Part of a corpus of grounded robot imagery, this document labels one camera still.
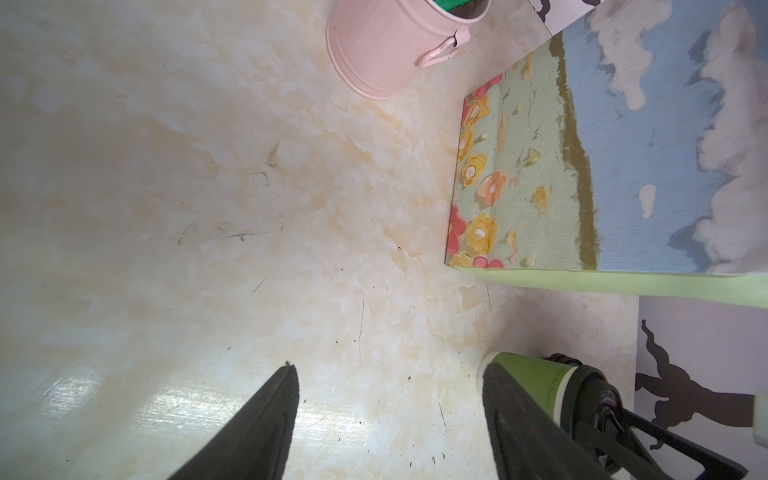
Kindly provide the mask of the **green paper coffee cup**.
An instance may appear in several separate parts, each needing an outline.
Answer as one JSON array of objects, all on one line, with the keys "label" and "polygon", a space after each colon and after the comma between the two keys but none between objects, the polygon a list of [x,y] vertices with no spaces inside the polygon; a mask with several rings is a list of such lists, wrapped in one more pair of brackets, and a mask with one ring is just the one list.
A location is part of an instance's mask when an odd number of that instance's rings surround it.
[{"label": "green paper coffee cup", "polygon": [[566,390],[578,372],[577,366],[509,352],[492,351],[483,358],[478,370],[479,394],[482,394],[486,367],[492,363],[500,365],[558,426],[562,425]]}]

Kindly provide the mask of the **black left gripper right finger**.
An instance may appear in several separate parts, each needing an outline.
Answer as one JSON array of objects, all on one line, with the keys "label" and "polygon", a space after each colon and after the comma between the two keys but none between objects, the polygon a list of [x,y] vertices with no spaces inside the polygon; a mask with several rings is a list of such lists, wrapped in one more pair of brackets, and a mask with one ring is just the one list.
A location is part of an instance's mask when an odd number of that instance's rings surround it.
[{"label": "black left gripper right finger", "polygon": [[500,479],[608,479],[498,363],[483,372],[482,402]]}]

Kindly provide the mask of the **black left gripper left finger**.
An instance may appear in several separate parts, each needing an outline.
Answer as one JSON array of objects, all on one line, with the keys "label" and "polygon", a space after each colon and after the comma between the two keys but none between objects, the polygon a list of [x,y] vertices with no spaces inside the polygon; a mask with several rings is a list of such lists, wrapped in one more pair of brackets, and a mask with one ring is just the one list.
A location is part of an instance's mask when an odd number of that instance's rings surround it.
[{"label": "black left gripper left finger", "polygon": [[300,403],[299,378],[281,366],[173,479],[281,479]]}]

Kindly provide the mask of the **green white paper bag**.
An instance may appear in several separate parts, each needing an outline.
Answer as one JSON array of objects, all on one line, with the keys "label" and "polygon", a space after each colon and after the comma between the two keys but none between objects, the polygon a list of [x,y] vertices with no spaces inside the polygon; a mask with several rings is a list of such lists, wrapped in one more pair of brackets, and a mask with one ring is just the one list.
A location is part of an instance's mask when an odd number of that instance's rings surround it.
[{"label": "green white paper bag", "polygon": [[767,5],[603,1],[465,97],[445,263],[767,304]]}]

